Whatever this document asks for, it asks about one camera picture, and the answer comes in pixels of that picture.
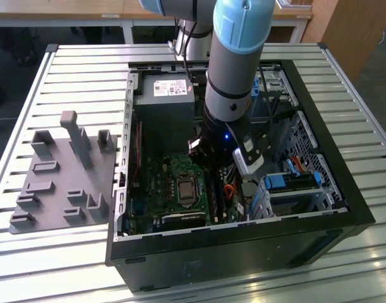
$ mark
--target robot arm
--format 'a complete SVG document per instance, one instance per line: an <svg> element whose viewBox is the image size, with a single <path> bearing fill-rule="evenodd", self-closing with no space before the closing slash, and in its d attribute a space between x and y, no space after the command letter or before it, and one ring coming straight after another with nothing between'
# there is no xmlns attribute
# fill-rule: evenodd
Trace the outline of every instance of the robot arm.
<svg viewBox="0 0 386 303"><path fill-rule="evenodd" d="M199 141L190 141L190 155L233 154L241 175L250 175L263 163L250 134L246 110L263 45L270 32L274 0L140 0L163 16L213 23L207 71L205 110Z"/></svg>

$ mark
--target green circuit board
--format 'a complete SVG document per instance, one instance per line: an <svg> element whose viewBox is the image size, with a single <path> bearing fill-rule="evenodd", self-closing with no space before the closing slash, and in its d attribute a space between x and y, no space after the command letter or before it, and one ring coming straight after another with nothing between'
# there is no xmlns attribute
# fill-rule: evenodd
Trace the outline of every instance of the green circuit board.
<svg viewBox="0 0 386 303"><path fill-rule="evenodd" d="M144 171L145 195L133 202L132 234L156 232L155 222L162 216L177 213L205 213L206 226L236 221L235 207L225 209L221 221L219 214L210 211L204 171L187 155L148 158ZM194 197L183 196L182 183L190 184L187 187L191 186L189 193Z"/></svg>
<svg viewBox="0 0 386 303"><path fill-rule="evenodd" d="M185 176L195 179L196 191L196 202L187 208L178 203L178 179ZM192 210L207 212L208 201L203 170L196 164L192 164L188 156L173 155L148 159L147 181L146 200L153 214Z"/></svg>

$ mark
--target blue drive bracket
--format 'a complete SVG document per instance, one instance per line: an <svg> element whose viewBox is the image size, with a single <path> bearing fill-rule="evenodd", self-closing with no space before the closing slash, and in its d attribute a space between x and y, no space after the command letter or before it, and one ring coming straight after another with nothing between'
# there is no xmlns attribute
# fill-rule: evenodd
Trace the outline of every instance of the blue drive bracket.
<svg viewBox="0 0 386 303"><path fill-rule="evenodd" d="M322 177L320 177L319 172L314 172L313 178L315 178L315 182L318 184L318 186L322 185Z"/></svg>

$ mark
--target black cable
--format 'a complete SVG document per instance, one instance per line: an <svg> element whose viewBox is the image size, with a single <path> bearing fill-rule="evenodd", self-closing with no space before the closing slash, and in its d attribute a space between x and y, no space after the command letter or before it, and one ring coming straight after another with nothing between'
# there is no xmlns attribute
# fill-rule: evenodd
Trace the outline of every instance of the black cable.
<svg viewBox="0 0 386 303"><path fill-rule="evenodd" d="M291 109L291 110L287 110L286 112L277 114L272 118L273 123L279 122L280 120L283 120L283 119L290 118L293 115L295 115L295 113L296 113L296 110ZM270 127L270 121L267 121L264 124L263 128L259 130L259 132L257 132L256 139L260 139L264 134L267 134L269 127Z"/></svg>
<svg viewBox="0 0 386 303"><path fill-rule="evenodd" d="M262 77L262 83L263 83L263 89L264 89L264 95L265 95L265 98L266 98L266 104L267 104L267 110L268 110L268 115L270 116L270 131L273 129L273 113L271 111L271 106L270 106L270 99L268 97L268 90L267 90L267 84L266 84L266 79L264 77L264 72L263 72L263 68L262 68L262 64L261 62L258 63L258 70L260 72L260 76Z"/></svg>
<svg viewBox="0 0 386 303"><path fill-rule="evenodd" d="M258 182L254 179L248 180L249 183L253 183L255 186L258 186Z"/></svg>
<svg viewBox="0 0 386 303"><path fill-rule="evenodd" d="M183 36L181 36L181 43L180 43L180 50L179 50L179 52L176 52L176 46L174 46L174 54L176 56L180 56L181 50L183 49L183 42L184 42L184 30L183 30Z"/></svg>
<svg viewBox="0 0 386 303"><path fill-rule="evenodd" d="M190 42L191 36L193 35L194 29L195 29L196 26L197 26L197 22L194 22L194 25L193 25L193 27L191 28L190 33L188 34L186 43L185 43L185 45L184 45L184 54L183 54L184 68L185 68L185 70L186 70L187 77L188 77L188 79L189 79L191 82L193 82L193 77L191 76L190 71L188 70L188 67L187 67L187 60L186 60L186 57L187 57L187 45L188 45L188 42Z"/></svg>
<svg viewBox="0 0 386 303"><path fill-rule="evenodd" d="M238 203L241 203L241 205L243 206L243 216L241 217L240 221L246 221L246 214L247 214L246 201L244 199L243 190L242 190L242 177L239 173L236 174L236 185L238 187L238 194L239 194Z"/></svg>
<svg viewBox="0 0 386 303"><path fill-rule="evenodd" d="M180 19L174 19L174 38L173 40L177 40L178 38L178 27L179 27L179 21Z"/></svg>

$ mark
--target cable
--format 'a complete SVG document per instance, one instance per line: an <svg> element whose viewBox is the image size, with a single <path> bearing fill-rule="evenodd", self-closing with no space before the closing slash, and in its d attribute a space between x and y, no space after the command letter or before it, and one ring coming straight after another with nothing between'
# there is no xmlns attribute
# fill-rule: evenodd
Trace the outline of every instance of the cable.
<svg viewBox="0 0 386 303"><path fill-rule="evenodd" d="M179 21L180 19L174 19L174 38L173 40L177 40L178 38L178 27L179 27Z"/></svg>
<svg viewBox="0 0 386 303"><path fill-rule="evenodd" d="M385 31L382 32L382 39L378 44L382 44L384 40L385 40Z"/></svg>
<svg viewBox="0 0 386 303"><path fill-rule="evenodd" d="M258 182L254 179L248 180L248 183L253 183L255 186L258 186Z"/></svg>
<svg viewBox="0 0 386 303"><path fill-rule="evenodd" d="M186 70L187 77L191 82L193 82L193 77L191 76L190 71L188 70L188 67L187 67L187 59L186 59L186 57L187 57L187 45L188 45L188 42L190 42L191 36L193 35L194 29L196 26L197 26L197 22L194 23L193 27L190 30L190 33L188 34L186 43L184 45L184 54L183 54L184 68Z"/></svg>
<svg viewBox="0 0 386 303"><path fill-rule="evenodd" d="M273 122L279 122L280 120L292 117L293 115L295 115L295 113L296 113L296 110L294 110L294 109L287 110L286 112L282 112L280 114L275 115L272 118L272 120L273 120ZM259 130L259 132L257 132L256 139L260 139L264 134L267 134L269 127L270 127L270 121L267 121L264 124L264 127L261 130Z"/></svg>
<svg viewBox="0 0 386 303"><path fill-rule="evenodd" d="M0 121L5 121L5 120L17 120L18 117L15 118L0 118Z"/></svg>
<svg viewBox="0 0 386 303"><path fill-rule="evenodd" d="M266 79L264 78L264 72L263 72L263 68L262 68L262 63L261 63L260 61L259 61L259 63L258 63L258 70L260 71L260 76L262 77L262 83L263 83L264 95L265 95L265 99L266 99L268 115L269 115L269 117L270 117L270 131L271 131L272 128L273 128L273 113L272 113L272 111L271 111L270 99L269 99L269 97L268 97L268 90L267 90Z"/></svg>
<svg viewBox="0 0 386 303"><path fill-rule="evenodd" d="M298 168L298 170L299 170L300 172L304 172L304 171L305 171L305 169L304 169L304 167L302 166L301 161L299 161L299 158L298 158L298 157L291 157L291 160L295 162L295 164L296 164L296 166L297 166L297 168Z"/></svg>
<svg viewBox="0 0 386 303"><path fill-rule="evenodd" d="M132 178L131 186L134 185L136 174L138 173L138 169L140 167L140 150L139 150L139 146L138 146L139 145L139 136L140 136L140 127L139 127L139 124L136 123L136 169L135 169L134 177Z"/></svg>

